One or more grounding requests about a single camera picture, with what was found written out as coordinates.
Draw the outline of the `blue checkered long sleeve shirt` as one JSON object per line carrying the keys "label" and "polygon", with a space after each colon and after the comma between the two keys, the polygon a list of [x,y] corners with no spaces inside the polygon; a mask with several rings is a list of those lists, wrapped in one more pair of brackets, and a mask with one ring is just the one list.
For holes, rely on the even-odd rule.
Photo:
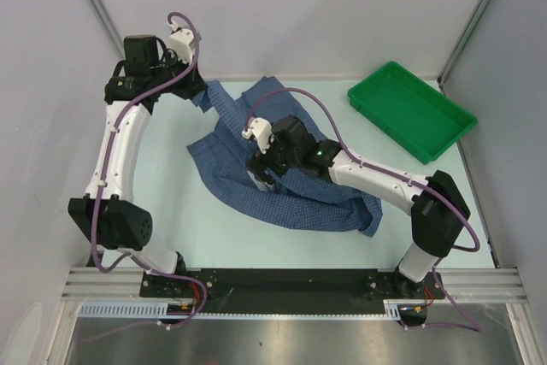
{"label": "blue checkered long sleeve shirt", "polygon": [[232,98],[220,81],[212,80],[193,98],[203,112],[213,109],[219,116],[213,132],[187,147],[202,182],[226,205],[267,223],[293,230],[357,230],[372,237],[383,216],[377,197],[311,179],[295,169],[263,189],[248,172],[246,163],[256,150],[242,137],[249,112],[270,122],[294,115],[316,139],[325,137],[300,102],[283,88],[276,78],[264,77]]}

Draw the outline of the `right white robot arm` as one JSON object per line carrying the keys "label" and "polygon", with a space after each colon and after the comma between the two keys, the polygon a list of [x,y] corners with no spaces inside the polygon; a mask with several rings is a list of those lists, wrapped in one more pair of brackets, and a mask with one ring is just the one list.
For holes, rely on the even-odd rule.
{"label": "right white robot arm", "polygon": [[409,174],[370,162],[337,141],[316,139],[293,115],[275,123],[252,118],[242,136],[256,142],[247,167],[264,185],[271,186],[276,177],[296,169],[312,179],[371,194],[408,215],[412,243],[394,276],[395,289],[403,297],[415,297],[424,289],[426,275],[448,256],[470,217],[449,174]]}

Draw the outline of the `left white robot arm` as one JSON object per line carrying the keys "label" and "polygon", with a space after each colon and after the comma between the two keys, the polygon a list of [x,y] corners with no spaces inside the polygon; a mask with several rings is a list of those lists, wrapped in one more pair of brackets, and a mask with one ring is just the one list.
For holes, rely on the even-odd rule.
{"label": "left white robot arm", "polygon": [[174,29],[164,43],[152,35],[128,36],[125,57],[105,86],[106,121],[97,164],[85,193],[73,197],[68,213],[91,243],[116,250],[152,272],[162,272],[159,286],[177,297],[187,290],[189,276],[182,255],[153,234],[149,211],[134,202],[133,180],[139,147],[153,109],[163,94],[190,100],[206,89],[197,68],[197,35]]}

